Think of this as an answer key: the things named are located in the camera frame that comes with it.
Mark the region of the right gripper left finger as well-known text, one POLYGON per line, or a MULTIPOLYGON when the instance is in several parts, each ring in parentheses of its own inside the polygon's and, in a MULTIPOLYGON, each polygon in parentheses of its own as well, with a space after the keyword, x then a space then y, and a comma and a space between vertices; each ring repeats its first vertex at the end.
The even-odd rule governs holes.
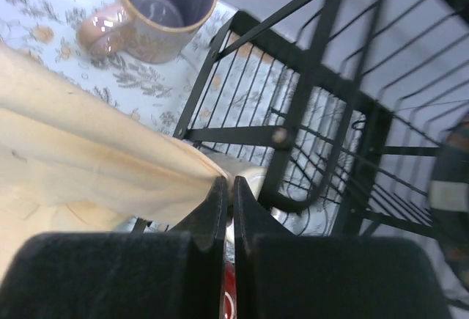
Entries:
POLYGON ((30 238, 1 284, 3 318, 219 318, 228 186, 167 232, 30 238))

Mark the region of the beige t shirt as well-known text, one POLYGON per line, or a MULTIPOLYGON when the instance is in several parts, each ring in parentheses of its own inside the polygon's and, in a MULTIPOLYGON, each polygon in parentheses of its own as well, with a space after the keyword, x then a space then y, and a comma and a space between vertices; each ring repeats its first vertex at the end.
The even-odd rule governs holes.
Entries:
POLYGON ((224 170, 1 47, 1 223, 111 230, 130 216, 176 224, 224 170))

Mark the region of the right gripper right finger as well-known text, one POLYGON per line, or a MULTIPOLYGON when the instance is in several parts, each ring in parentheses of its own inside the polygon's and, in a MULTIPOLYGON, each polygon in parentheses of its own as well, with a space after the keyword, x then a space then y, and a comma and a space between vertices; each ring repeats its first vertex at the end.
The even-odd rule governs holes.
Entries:
POLYGON ((234 182, 239 318, 449 318, 426 253, 404 238, 296 236, 234 182))

